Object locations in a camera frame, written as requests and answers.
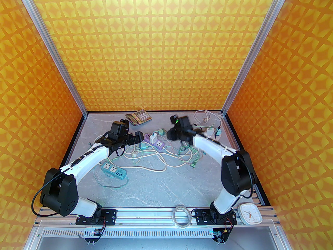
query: power strip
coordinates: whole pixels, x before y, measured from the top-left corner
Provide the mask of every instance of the power strip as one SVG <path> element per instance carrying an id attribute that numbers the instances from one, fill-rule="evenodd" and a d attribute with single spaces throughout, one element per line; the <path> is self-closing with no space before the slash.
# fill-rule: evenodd
<path id="1" fill-rule="evenodd" d="M 162 150 L 163 147 L 164 147 L 164 143 L 161 142 L 160 140 L 156 140 L 155 143 L 151 143 L 150 140 L 149 140 L 150 135 L 151 134 L 146 133 L 145 136 L 144 136 L 144 141 L 146 141 L 147 143 L 150 143 L 151 145 L 155 146 L 157 149 Z"/>
<path id="2" fill-rule="evenodd" d="M 108 162 L 104 162 L 101 169 L 114 177 L 117 177 L 118 179 L 124 180 L 127 174 L 127 171 L 125 169 L 118 168 L 115 165 L 112 165 Z"/>

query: clock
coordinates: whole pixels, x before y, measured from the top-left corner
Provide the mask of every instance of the clock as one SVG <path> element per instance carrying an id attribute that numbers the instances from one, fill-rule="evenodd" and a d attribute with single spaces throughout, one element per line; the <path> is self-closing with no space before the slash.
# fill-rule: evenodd
<path id="1" fill-rule="evenodd" d="M 262 222 L 262 216 L 255 204 L 245 203 L 238 206 L 240 220 L 246 225 L 255 225 Z"/>

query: clock face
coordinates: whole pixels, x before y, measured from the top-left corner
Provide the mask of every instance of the clock face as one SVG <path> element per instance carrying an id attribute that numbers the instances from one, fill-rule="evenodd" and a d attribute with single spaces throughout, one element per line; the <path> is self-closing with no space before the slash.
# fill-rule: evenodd
<path id="1" fill-rule="evenodd" d="M 242 204 L 240 207 L 240 215 L 245 224 L 259 224 L 262 222 L 262 216 L 256 205 L 251 203 Z"/>

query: marble surface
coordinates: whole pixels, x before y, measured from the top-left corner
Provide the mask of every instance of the marble surface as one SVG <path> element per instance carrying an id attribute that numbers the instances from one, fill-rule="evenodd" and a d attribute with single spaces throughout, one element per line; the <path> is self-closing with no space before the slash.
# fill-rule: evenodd
<path id="1" fill-rule="evenodd" d="M 90 113 L 74 147 L 70 162 L 89 149 L 89 142 L 93 143 L 98 135 L 109 131 L 114 121 L 125 119 L 125 114 L 124 112 Z M 199 125 L 193 117 L 193 112 L 149 112 L 149 114 L 152 117 L 151 121 L 139 126 L 130 124 L 129 132 L 142 131 L 145 134 L 159 128 L 169 130 L 173 126 L 170 117 L 174 114 L 187 115 L 192 124 Z M 210 124 L 215 124 L 214 127 L 220 125 L 219 120 L 214 116 L 205 126 Z M 230 146 L 223 129 L 219 141 Z M 176 148 L 181 146 L 179 141 L 171 143 Z M 163 157 L 170 165 L 181 164 L 176 158 Z M 119 166 L 133 166 L 132 159 L 125 157 L 118 158 L 114 163 Z M 164 164 L 156 156 L 143 158 L 139 165 L 152 169 L 164 168 Z M 95 170 L 95 175 L 100 179 L 102 185 L 121 186 L 125 183 L 125 181 L 105 176 L 99 165 L 93 170 Z M 104 207 L 174 207 L 176 205 L 203 207 L 209 206 L 222 188 L 221 165 L 208 155 L 205 155 L 194 169 L 189 165 L 180 168 L 168 167 L 163 173 L 143 169 L 126 169 L 129 183 L 121 189 L 101 187 L 93 176 L 93 170 L 78 184 L 79 196 L 92 199 Z"/>

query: orange patterned wall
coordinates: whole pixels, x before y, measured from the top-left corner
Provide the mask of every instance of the orange patterned wall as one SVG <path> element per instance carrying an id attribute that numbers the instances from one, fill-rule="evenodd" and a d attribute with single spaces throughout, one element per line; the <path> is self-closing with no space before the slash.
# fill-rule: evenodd
<path id="1" fill-rule="evenodd" d="M 228 114 L 294 249 L 333 249 L 333 0 L 287 0 Z"/>
<path id="2" fill-rule="evenodd" d="M 81 118 L 21 0 L 0 0 L 0 82 L 0 248 L 14 249 L 34 223 L 33 195 Z"/>
<path id="3" fill-rule="evenodd" d="M 272 0 L 35 0 L 89 111 L 221 109 Z"/>

